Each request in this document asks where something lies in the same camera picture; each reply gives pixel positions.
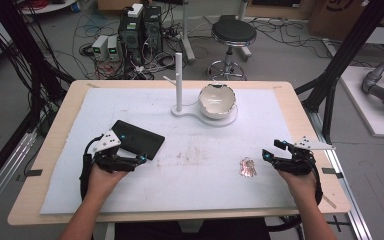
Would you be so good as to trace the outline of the brown cardboard box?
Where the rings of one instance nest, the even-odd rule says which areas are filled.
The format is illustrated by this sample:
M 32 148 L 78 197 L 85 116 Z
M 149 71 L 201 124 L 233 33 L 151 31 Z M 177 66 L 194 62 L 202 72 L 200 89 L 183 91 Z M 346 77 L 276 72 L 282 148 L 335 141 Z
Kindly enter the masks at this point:
M 384 0 L 316 0 L 310 35 L 345 40 L 384 21 Z

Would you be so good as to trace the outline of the white table mat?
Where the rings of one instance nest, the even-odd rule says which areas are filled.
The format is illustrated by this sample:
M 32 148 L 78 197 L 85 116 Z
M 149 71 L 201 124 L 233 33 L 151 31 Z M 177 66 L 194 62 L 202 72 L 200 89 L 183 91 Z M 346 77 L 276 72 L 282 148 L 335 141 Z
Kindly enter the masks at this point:
M 106 212 L 293 207 L 285 182 L 261 157 L 263 149 L 283 156 L 273 142 L 291 138 L 274 92 L 238 89 L 235 94 L 236 120 L 215 128 L 191 116 L 173 116 L 173 89 L 88 90 L 54 168 L 42 213 L 78 208 L 83 152 L 117 120 L 158 133 L 165 141 L 153 160 L 121 180 L 103 207 Z M 254 161 L 254 177 L 239 174 L 246 157 Z

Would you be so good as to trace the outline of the black rectangular tray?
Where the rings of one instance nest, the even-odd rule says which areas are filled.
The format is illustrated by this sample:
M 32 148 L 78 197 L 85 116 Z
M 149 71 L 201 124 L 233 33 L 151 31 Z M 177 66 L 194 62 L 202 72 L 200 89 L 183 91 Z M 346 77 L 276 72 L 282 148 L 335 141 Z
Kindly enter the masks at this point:
M 135 154 L 146 154 L 149 160 L 153 160 L 165 137 L 127 122 L 117 120 L 111 130 L 115 134 L 126 134 L 128 140 L 121 143 L 121 148 Z

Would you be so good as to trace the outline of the black computer tower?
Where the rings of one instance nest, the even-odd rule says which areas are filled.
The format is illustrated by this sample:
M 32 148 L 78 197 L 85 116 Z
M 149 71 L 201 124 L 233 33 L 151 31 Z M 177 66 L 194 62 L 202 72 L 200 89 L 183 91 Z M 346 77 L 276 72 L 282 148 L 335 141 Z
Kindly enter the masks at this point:
M 128 12 L 132 7 L 122 10 L 118 33 L 125 56 L 134 64 L 142 65 L 142 44 L 144 43 L 142 14 L 137 17 L 129 17 Z
M 162 51 L 161 7 L 148 6 L 143 15 L 148 49 L 153 53 Z

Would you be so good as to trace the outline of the white floor board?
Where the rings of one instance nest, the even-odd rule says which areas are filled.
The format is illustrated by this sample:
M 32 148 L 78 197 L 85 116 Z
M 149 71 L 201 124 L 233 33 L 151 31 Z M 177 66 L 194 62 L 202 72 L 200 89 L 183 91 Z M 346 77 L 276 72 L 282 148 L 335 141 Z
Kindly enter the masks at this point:
M 370 71 L 372 68 L 349 66 L 342 74 L 341 82 L 370 133 L 384 137 L 384 104 L 361 90 L 363 79 Z

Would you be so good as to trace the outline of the wooden table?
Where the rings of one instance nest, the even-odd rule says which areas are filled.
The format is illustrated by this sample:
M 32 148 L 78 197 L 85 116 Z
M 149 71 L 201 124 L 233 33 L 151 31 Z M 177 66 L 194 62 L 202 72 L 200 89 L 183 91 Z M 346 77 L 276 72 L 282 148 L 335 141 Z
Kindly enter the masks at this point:
M 234 92 L 238 89 L 271 90 L 274 92 L 291 138 L 286 140 L 295 143 L 303 136 L 316 139 L 317 135 L 311 126 L 292 85 L 283 81 L 240 81 L 230 82 Z M 37 159 L 33 164 L 36 175 L 29 177 L 18 195 L 8 216 L 11 225 L 34 225 L 66 223 L 72 213 L 44 214 L 41 211 L 46 198 L 51 177 L 56 163 L 64 149 L 68 135 L 80 111 L 88 90 L 94 88 L 111 89 L 173 89 L 167 81 L 103 81 L 78 80 L 74 82 L 57 113 L 57 116 L 46 136 Z M 101 222 L 147 221 L 147 220 L 180 220 L 205 219 L 245 216 L 292 215 L 296 211 L 295 204 L 291 208 L 264 209 L 222 209 L 166 212 L 106 212 L 102 209 L 99 216 Z

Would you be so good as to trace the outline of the person's right hand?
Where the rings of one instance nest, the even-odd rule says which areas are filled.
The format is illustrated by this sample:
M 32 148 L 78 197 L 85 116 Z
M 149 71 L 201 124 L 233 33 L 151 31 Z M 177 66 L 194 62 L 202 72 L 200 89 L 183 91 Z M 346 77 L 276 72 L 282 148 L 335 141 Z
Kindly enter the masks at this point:
M 315 200 L 316 179 L 312 173 L 300 176 L 284 171 L 278 171 L 278 173 L 287 183 L 289 191 L 295 200 Z

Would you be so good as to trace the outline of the white eggshell-shaped bowl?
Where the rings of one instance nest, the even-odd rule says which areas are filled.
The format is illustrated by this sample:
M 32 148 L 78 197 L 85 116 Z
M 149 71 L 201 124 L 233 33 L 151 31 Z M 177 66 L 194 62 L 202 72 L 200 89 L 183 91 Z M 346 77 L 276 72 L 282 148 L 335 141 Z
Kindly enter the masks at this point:
M 208 84 L 198 95 L 198 105 L 204 116 L 215 120 L 225 119 L 236 106 L 236 95 L 226 84 Z

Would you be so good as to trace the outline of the black frame strut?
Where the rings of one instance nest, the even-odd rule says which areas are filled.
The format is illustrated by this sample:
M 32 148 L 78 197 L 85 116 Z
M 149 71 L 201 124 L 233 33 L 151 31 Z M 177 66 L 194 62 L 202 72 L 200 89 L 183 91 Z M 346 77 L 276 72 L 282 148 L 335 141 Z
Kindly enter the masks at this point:
M 34 89 L 43 87 L 51 100 L 63 99 L 67 91 L 61 86 L 60 80 L 71 84 L 74 78 L 62 73 L 45 59 L 13 0 L 0 0 L 0 23 L 30 65 Z
M 328 143 L 331 142 L 331 123 L 337 83 L 383 18 L 384 0 L 369 0 L 326 69 L 314 80 L 295 89 L 297 95 L 310 90 L 309 96 L 302 101 L 302 106 L 311 114 L 317 113 L 321 103 L 325 102 L 321 135 Z

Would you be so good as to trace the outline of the black round stool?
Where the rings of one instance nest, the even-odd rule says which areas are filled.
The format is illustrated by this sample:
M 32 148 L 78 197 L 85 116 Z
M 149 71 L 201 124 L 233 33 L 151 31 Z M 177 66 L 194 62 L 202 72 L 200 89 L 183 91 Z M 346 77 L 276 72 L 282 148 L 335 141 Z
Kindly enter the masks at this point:
M 212 26 L 211 35 L 215 41 L 226 45 L 227 51 L 223 60 L 214 61 L 207 68 L 209 79 L 245 81 L 244 70 L 232 61 L 233 49 L 251 45 L 257 37 L 255 28 L 237 19 L 219 20 Z

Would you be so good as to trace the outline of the white power adapter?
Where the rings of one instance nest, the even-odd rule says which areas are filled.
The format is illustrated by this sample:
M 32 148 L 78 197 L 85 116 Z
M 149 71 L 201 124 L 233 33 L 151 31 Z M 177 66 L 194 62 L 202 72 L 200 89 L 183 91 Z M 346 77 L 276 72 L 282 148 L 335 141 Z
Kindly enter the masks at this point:
M 138 18 L 142 11 L 143 11 L 144 6 L 140 3 L 134 3 L 130 8 L 127 13 L 127 15 L 131 18 Z

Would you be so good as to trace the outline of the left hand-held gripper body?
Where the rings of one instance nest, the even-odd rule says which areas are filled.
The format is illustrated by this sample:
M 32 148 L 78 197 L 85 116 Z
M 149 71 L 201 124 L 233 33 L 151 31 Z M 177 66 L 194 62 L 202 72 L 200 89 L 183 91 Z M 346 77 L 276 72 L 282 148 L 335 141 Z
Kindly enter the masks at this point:
M 132 172 L 139 164 L 138 158 L 118 155 L 122 141 L 113 130 L 104 133 L 93 148 L 93 162 L 109 173 L 116 171 Z

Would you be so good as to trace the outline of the crumpled pink wrapper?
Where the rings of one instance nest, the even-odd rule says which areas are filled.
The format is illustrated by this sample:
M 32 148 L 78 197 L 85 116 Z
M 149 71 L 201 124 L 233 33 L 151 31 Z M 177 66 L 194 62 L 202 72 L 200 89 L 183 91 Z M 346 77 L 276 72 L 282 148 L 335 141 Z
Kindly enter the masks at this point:
M 244 177 L 254 177 L 257 175 L 255 164 L 252 159 L 246 157 L 240 161 L 239 174 Z

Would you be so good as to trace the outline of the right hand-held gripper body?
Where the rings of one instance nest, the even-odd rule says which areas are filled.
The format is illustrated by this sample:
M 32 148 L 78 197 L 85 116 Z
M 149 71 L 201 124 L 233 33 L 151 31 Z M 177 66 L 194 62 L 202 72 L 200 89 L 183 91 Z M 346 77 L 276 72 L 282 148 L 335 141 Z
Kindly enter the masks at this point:
M 295 152 L 290 159 L 279 160 L 279 170 L 296 176 L 307 175 L 316 170 L 314 150 L 335 150 L 333 145 L 306 136 L 291 144 L 295 146 Z

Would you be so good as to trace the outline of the aluminium rail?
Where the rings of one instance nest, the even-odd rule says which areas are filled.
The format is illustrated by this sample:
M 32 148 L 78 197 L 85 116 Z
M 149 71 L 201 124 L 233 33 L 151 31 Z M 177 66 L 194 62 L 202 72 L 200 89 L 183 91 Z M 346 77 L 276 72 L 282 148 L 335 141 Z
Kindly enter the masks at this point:
M 0 195 L 28 155 L 36 139 L 36 132 L 25 133 L 20 140 L 15 142 L 15 146 L 10 148 L 9 153 L 3 157 L 3 166 L 0 168 Z
M 318 113 L 310 113 L 306 111 L 307 116 L 312 124 L 317 138 L 320 142 L 327 143 L 327 140 L 322 135 L 322 120 Z M 359 209 L 358 203 L 354 197 L 351 187 L 347 181 L 346 175 L 343 171 L 339 158 L 335 150 L 323 150 L 330 162 L 332 168 L 335 171 L 335 176 L 339 181 L 339 184 L 350 204 L 350 210 L 346 213 L 348 222 L 354 232 L 357 240 L 372 240 L 372 235 L 365 222 L 365 219 Z

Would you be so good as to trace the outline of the grey power supply unit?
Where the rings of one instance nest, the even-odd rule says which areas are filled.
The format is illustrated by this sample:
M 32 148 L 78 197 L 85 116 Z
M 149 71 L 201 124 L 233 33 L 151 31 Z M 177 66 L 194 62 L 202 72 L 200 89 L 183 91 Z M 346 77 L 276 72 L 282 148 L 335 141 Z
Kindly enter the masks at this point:
M 108 56 L 111 61 L 120 60 L 118 38 L 115 35 L 108 37 L 107 49 L 108 49 Z
M 105 61 L 108 57 L 108 37 L 99 36 L 92 44 L 92 50 L 97 61 Z

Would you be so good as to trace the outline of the white stand with round base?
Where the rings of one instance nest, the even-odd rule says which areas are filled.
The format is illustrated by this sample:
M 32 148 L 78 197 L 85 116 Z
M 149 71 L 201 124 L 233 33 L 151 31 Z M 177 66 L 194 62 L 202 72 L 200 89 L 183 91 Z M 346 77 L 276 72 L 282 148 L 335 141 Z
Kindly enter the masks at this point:
M 232 124 L 238 115 L 238 108 L 237 108 L 237 103 L 236 106 L 234 107 L 233 111 L 230 113 L 230 115 L 225 118 L 225 119 L 210 119 L 206 116 L 204 116 L 200 110 L 199 110 L 199 105 L 198 105 L 198 95 L 197 95 L 197 100 L 189 105 L 186 105 L 183 103 L 183 72 L 182 72 L 182 54 L 181 53 L 176 53 L 175 54 L 175 79 L 171 80 L 167 76 L 164 76 L 164 79 L 170 82 L 175 86 L 176 90 L 176 104 L 172 107 L 171 112 L 174 116 L 176 117 L 186 117 L 186 116 L 191 116 L 202 123 L 211 126 L 211 127 L 216 127 L 216 128 L 221 128 L 221 127 L 226 127 L 230 124 Z

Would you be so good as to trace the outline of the person's left hand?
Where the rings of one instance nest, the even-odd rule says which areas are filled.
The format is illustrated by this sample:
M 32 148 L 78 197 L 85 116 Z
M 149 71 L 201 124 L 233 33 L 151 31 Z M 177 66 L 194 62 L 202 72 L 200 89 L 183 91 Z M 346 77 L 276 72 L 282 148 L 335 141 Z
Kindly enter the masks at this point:
M 127 172 L 124 171 L 109 173 L 94 164 L 89 176 L 86 199 L 105 201 L 126 175 Z

